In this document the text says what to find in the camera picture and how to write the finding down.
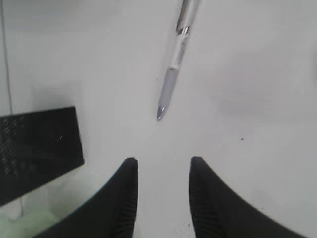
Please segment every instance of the white floor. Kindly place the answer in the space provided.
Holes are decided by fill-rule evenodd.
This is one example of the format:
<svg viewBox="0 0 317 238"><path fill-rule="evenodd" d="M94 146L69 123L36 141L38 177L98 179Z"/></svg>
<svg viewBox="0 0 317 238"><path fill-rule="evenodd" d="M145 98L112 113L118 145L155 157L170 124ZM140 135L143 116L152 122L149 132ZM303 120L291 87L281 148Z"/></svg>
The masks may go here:
<svg viewBox="0 0 317 238"><path fill-rule="evenodd" d="M317 1L201 0L161 122L180 0L3 4L13 112L75 105L86 159L24 197L26 210L48 204L62 218L135 157L135 237L193 238L188 179L199 155L256 208L317 236Z"/></svg>

